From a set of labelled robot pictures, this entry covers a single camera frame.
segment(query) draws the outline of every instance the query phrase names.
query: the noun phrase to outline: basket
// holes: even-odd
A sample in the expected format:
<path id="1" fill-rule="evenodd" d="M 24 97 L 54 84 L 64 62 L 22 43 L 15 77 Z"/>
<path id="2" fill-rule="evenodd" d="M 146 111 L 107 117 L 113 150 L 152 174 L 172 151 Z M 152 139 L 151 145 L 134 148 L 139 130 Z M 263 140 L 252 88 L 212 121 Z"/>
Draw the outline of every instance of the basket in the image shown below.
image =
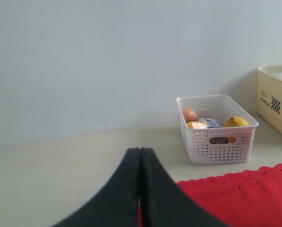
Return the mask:
<path id="1" fill-rule="evenodd" d="M 196 165 L 245 163 L 250 159 L 255 129 L 258 122 L 227 95 L 179 97 L 180 131 L 191 163 Z M 191 129 L 182 109 L 192 108 L 199 117 L 214 118 L 220 128 Z M 224 128 L 232 116 L 246 119 L 250 126 Z M 234 143 L 211 144 L 211 138 L 236 137 Z"/>
<path id="2" fill-rule="evenodd" d="M 282 134 L 282 65 L 257 68 L 258 113 Z"/>

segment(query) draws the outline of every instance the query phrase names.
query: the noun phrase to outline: red towel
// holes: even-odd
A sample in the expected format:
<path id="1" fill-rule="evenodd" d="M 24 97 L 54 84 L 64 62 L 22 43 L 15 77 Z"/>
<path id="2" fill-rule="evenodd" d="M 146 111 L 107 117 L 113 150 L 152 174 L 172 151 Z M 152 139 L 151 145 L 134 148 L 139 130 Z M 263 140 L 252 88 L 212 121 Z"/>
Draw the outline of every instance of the red towel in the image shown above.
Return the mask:
<path id="1" fill-rule="evenodd" d="M 282 227 L 282 164 L 177 185 L 229 226 Z"/>

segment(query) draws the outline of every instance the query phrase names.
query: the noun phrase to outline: egg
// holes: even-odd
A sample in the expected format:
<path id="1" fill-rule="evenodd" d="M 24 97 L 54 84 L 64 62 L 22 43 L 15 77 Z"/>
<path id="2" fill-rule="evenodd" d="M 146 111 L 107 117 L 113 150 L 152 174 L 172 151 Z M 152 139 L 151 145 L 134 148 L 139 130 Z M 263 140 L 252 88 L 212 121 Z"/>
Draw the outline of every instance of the egg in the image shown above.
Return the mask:
<path id="1" fill-rule="evenodd" d="M 183 117 L 188 122 L 197 122 L 198 121 L 198 115 L 197 112 L 191 108 L 186 108 L 182 110 Z"/>

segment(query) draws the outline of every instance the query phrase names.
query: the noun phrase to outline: white table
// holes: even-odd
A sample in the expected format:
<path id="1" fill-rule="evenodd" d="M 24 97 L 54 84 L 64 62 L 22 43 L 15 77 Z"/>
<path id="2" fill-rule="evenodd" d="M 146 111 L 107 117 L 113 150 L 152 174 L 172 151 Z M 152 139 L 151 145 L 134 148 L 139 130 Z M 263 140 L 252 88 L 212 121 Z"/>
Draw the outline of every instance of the white table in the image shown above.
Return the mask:
<path id="1" fill-rule="evenodd" d="M 99 191 L 127 148 L 153 148 L 176 182 L 282 163 L 282 135 L 252 116 L 260 125 L 244 164 L 191 164 L 178 122 L 0 148 L 0 227 L 47 227 L 63 219 Z"/>

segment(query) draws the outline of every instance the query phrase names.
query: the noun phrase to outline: lemon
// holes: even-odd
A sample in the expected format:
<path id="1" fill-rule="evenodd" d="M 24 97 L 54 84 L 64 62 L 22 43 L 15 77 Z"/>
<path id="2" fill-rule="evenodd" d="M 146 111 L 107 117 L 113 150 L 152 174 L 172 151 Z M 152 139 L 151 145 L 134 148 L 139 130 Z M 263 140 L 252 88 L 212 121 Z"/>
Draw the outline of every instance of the lemon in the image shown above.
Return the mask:
<path id="1" fill-rule="evenodd" d="M 241 126 L 249 126 L 249 122 L 246 121 L 246 119 L 242 117 L 231 117 L 226 123 L 225 127 L 241 127 Z M 235 143 L 236 138 L 235 137 L 227 137 L 227 139 L 231 143 Z"/>

